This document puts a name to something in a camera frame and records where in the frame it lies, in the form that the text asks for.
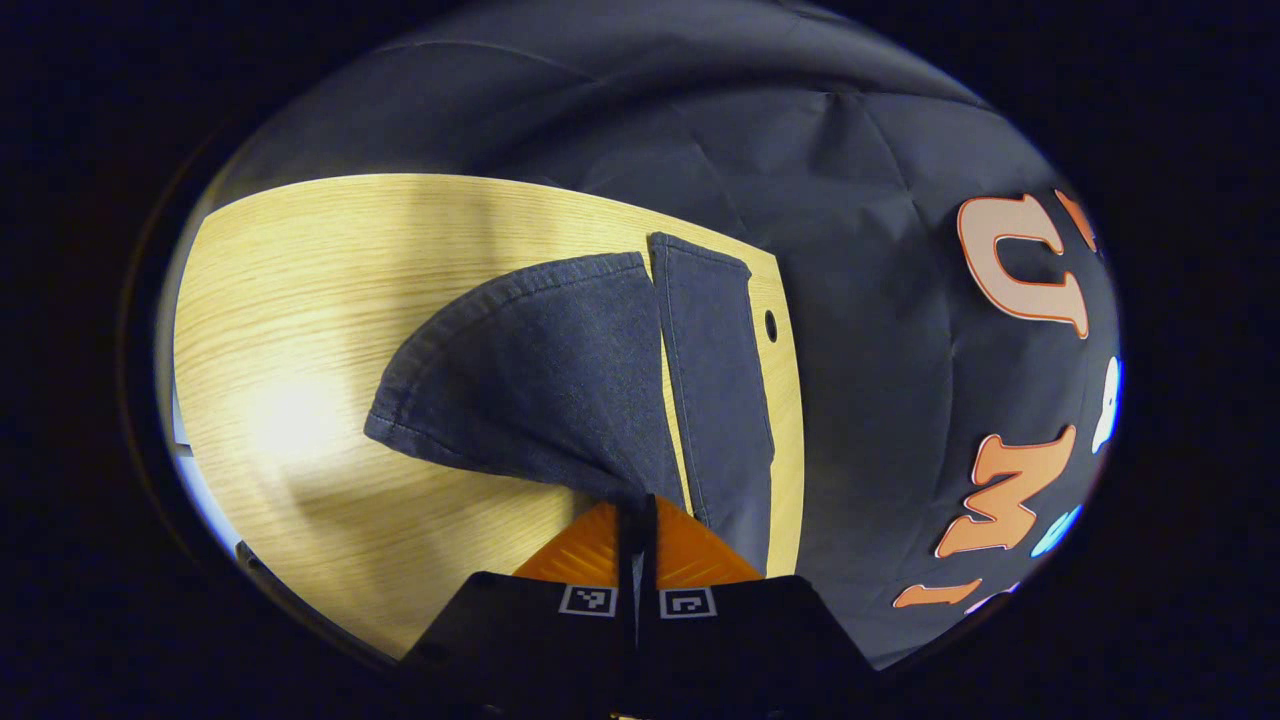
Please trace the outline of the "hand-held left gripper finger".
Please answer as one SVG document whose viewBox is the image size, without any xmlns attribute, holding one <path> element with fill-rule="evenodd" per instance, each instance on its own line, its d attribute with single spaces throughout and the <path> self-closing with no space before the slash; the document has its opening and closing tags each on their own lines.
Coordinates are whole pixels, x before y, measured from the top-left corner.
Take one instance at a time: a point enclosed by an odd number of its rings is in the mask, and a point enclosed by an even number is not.
<svg viewBox="0 0 1280 720">
<path fill-rule="evenodd" d="M 812 583 L 760 577 L 695 518 L 639 518 L 643 707 L 856 707 L 874 673 Z"/>
<path fill-rule="evenodd" d="M 639 515 L 599 503 L 517 571 L 474 573 L 398 678 L 425 703 L 614 703 L 637 601 Z"/>
</svg>

